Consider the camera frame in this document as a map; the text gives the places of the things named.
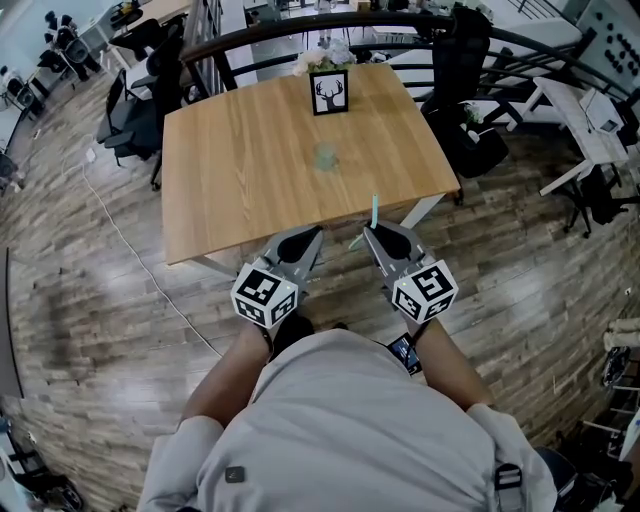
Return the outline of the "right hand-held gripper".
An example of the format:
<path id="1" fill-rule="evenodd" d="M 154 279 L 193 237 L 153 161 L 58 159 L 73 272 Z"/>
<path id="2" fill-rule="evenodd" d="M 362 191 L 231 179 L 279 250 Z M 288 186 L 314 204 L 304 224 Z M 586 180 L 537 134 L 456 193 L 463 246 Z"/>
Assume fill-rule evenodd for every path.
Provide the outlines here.
<path id="1" fill-rule="evenodd" d="M 364 227 L 363 239 L 389 302 L 407 319 L 425 324 L 450 308 L 459 287 L 445 261 L 435 259 L 413 230 L 379 221 Z"/>

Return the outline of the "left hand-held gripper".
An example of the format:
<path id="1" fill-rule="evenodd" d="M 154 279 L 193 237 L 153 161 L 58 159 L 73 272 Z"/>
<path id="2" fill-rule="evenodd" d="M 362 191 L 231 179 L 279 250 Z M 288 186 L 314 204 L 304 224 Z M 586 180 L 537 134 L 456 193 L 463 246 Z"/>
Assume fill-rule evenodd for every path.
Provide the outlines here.
<path id="1" fill-rule="evenodd" d="M 273 236 L 256 260 L 243 265 L 231 290 L 235 313 L 264 329 L 278 326 L 306 293 L 323 243 L 323 229 L 297 227 Z"/>

